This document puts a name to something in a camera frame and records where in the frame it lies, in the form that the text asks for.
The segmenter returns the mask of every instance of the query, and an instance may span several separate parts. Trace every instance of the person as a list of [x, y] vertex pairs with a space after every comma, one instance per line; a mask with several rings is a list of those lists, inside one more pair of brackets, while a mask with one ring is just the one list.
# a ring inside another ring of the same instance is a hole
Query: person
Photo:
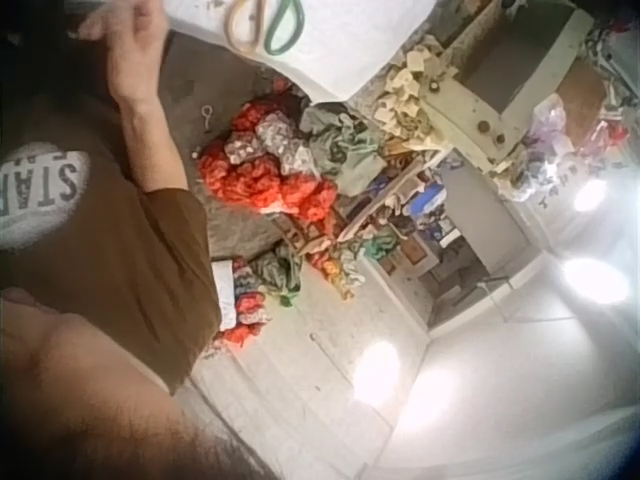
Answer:
[[220, 311], [158, 96], [167, 29], [162, 0], [114, 0], [78, 30], [108, 47], [126, 152], [81, 107], [2, 112], [3, 479], [275, 478], [171, 396]]

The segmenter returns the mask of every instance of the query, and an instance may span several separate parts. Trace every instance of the floor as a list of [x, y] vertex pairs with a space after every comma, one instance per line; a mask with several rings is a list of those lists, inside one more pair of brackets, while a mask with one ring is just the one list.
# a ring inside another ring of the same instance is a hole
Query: floor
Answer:
[[[208, 214], [209, 247], [213, 258], [243, 255], [251, 258], [280, 238], [264, 217], [244, 208], [218, 202], [201, 183], [191, 154], [224, 133], [242, 105], [271, 85], [270, 72], [231, 52], [175, 34], [162, 69], [160, 94], [169, 126], [185, 159], [192, 191]], [[210, 132], [205, 131], [203, 105], [213, 107]]]

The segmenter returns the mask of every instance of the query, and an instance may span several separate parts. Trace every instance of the hair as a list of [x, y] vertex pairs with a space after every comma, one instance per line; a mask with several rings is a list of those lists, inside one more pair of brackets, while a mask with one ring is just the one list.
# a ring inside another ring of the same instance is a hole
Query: hair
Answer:
[[276, 480], [260, 459], [238, 444], [168, 428], [154, 439], [144, 432], [104, 435], [88, 427], [35, 448], [0, 422], [3, 480]]

